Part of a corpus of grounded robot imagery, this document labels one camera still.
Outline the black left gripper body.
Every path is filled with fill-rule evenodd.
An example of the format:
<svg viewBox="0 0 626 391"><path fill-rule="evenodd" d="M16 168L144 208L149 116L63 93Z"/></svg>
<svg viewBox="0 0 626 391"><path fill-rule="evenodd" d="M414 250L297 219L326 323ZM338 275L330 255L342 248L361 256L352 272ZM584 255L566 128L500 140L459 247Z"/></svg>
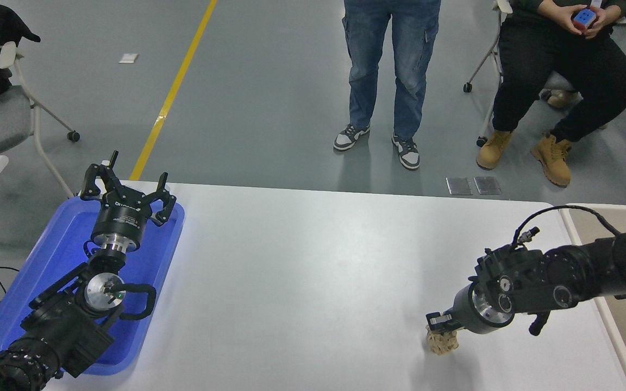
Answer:
<svg viewBox="0 0 626 391"><path fill-rule="evenodd" d="M119 201L99 202L101 209L90 235L93 242L102 244L106 237L116 235L126 238L132 244L140 244L150 218L150 206L128 206Z"/></svg>

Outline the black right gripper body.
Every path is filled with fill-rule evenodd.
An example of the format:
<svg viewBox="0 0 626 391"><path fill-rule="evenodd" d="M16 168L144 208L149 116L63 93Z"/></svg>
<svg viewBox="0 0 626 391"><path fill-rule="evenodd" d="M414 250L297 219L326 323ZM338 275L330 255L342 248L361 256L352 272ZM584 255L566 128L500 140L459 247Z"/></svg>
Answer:
<svg viewBox="0 0 626 391"><path fill-rule="evenodd" d="M502 327L502 313L489 304L476 282L457 292L450 313L460 327L476 334L484 335Z"/></svg>

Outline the person's right hand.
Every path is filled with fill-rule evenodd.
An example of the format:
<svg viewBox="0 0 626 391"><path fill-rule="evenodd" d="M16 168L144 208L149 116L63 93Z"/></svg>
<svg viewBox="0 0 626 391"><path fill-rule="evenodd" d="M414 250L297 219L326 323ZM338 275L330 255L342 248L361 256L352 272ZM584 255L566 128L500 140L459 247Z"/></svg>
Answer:
<svg viewBox="0 0 626 391"><path fill-rule="evenodd" d="M545 17L559 25L559 27L566 30L566 32L572 33L573 35L583 35L585 30L578 29L572 22L572 17L576 16L579 11L586 7L587 6L584 4L560 7L554 1L542 1L536 8L536 12L542 17Z"/></svg>

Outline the person's left hand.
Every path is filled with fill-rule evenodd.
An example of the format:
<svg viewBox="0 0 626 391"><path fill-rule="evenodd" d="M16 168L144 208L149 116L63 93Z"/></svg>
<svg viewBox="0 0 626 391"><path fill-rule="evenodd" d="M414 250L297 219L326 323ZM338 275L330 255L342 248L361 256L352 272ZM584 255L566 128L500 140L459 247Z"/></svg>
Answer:
<svg viewBox="0 0 626 391"><path fill-rule="evenodd" d="M588 7L595 15L596 19L589 25L589 27L582 32L582 35L587 39L593 39L598 36L602 30L606 29L610 24L616 22L623 15L623 10L617 5L609 5L605 8Z"/></svg>

